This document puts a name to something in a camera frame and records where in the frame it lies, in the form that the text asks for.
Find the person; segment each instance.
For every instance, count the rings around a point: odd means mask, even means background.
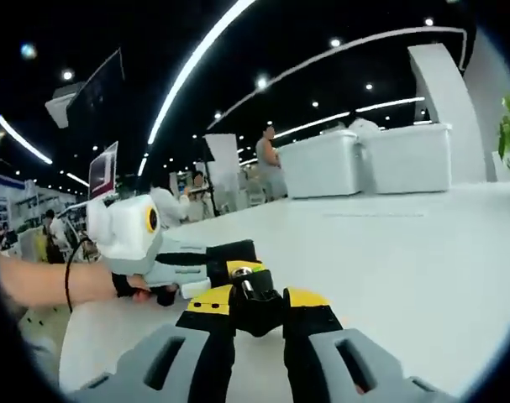
[[[208,183],[204,174],[200,170],[193,173],[193,188],[191,189],[190,199],[195,208],[190,209],[189,220],[191,222],[202,221],[213,217],[212,198],[205,191],[208,189]]]
[[[168,178],[168,175],[160,174],[154,178],[150,186],[150,197],[155,203],[163,229],[180,227],[182,221],[187,218],[190,206],[189,187],[184,187],[180,199],[177,200],[172,195]]]
[[[368,135],[368,133],[380,131],[380,127],[377,124],[370,120],[360,118],[354,110],[348,115],[348,121],[350,122],[348,130],[351,130],[359,137]]]
[[[266,126],[262,132],[262,138],[256,143],[258,170],[266,197],[270,201],[281,199],[287,195],[279,154],[271,145],[274,138],[275,129],[273,126]]]
[[[56,246],[61,249],[70,246],[66,237],[64,223],[55,216],[55,212],[51,209],[45,212],[45,228]]]
[[[65,264],[26,262],[0,254],[2,290],[17,304],[28,308],[66,304],[65,270]],[[137,290],[134,294],[136,301],[149,298],[150,291],[141,276],[129,276],[127,281]],[[69,290],[73,305],[117,296],[111,271],[102,261],[73,263],[70,267]]]
[[[204,174],[200,170],[196,170],[193,174],[193,188],[202,189],[206,186],[208,186],[208,184],[206,183]]]

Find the white counter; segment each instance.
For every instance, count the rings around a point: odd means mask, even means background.
[[[510,184],[277,201],[171,234],[210,244],[253,238],[278,290],[325,295],[345,326],[401,359],[406,374],[453,395],[473,384],[510,327]],[[118,300],[77,307],[61,384],[74,390],[114,372],[123,352],[174,322],[184,306]],[[279,332],[239,334],[229,401],[292,401]]]

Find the curved led light strip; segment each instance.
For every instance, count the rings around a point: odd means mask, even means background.
[[[242,14],[247,7],[249,7],[256,0],[239,0],[232,8],[218,21],[217,24],[210,29],[210,32],[206,35],[206,37],[202,40],[200,45],[195,49],[192,53],[191,57],[187,61],[187,63],[183,66],[180,71],[180,74],[176,78],[176,81],[172,85],[171,90],[167,94],[165,101],[163,102],[163,106],[161,107],[160,112],[155,119],[154,126],[152,130],[150,130],[150,136],[148,137],[148,144],[153,144],[155,140],[155,136],[157,135],[158,130],[160,129],[161,124],[163,123],[163,119],[169,108],[176,98],[176,95],[186,82],[189,75],[192,73],[195,66],[204,56],[206,51],[212,46],[213,42],[218,38],[218,36],[240,15]]]
[[[206,130],[211,129],[217,123],[221,122],[234,109],[241,106],[243,103],[249,101],[252,97],[254,97],[259,92],[267,91],[267,89],[270,86],[272,86],[273,84],[277,83],[278,81],[282,80],[283,78],[285,78],[297,71],[300,71],[301,69],[304,69],[305,67],[307,67],[308,65],[311,65],[312,63],[316,63],[317,61],[325,59],[326,57],[330,57],[330,56],[335,55],[339,52],[342,52],[343,50],[354,48],[360,44],[366,44],[369,42],[373,42],[375,40],[391,38],[394,36],[425,33],[425,32],[427,32],[427,33],[432,33],[432,32],[443,33],[443,32],[445,32],[445,33],[452,33],[452,34],[462,34],[462,54],[460,56],[460,62],[459,62],[458,67],[460,68],[461,71],[464,70],[465,50],[467,48],[467,32],[465,31],[465,29],[452,28],[452,27],[416,27],[416,28],[396,29],[394,31],[383,32],[381,34],[374,34],[371,36],[367,36],[366,38],[352,40],[351,42],[348,42],[347,44],[342,44],[341,46],[339,46],[337,48],[332,48],[330,50],[327,50],[327,51],[320,53],[319,55],[316,55],[314,57],[311,57],[310,59],[305,60],[303,63],[300,63],[299,65],[296,65],[295,67],[292,67],[291,69],[281,73],[279,76],[275,77],[274,79],[269,80],[263,90],[261,90],[261,89],[254,90],[249,95],[245,96],[244,98],[242,98],[241,100],[236,102],[236,104],[234,104],[228,111],[221,113],[221,117],[219,119],[216,119],[215,121],[213,121],[206,128]]]
[[[46,164],[53,164],[53,160],[51,158],[46,157],[42,153],[40,153],[33,145],[31,145],[24,137],[15,131],[15,129],[10,126],[10,124],[3,118],[3,115],[0,115],[0,124],[6,130],[6,133],[10,134],[14,140],[23,145],[28,151],[36,155]]]

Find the monitor screen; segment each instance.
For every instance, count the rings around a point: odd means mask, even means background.
[[[118,141],[103,151],[90,164],[88,198],[104,197],[114,193],[117,173]]]
[[[103,138],[118,120],[124,69],[117,50],[92,74],[66,107],[70,130],[78,141]]]

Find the black cable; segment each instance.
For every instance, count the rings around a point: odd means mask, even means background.
[[[81,247],[81,245],[83,245],[84,242],[86,241],[90,241],[90,238],[87,238],[87,237],[83,237],[81,238],[81,240],[79,241],[79,243],[77,244],[77,246],[73,249],[73,252],[71,252],[71,256],[70,258],[68,259],[68,263],[66,265],[66,272],[64,273],[64,291],[66,293],[66,302],[68,302],[68,308],[70,308],[70,313],[73,311],[72,307],[71,307],[71,299],[70,299],[70,287],[68,286],[68,280],[70,279],[70,267],[71,267],[71,262],[73,260],[73,258],[75,257],[76,253],[77,253],[77,250]]]

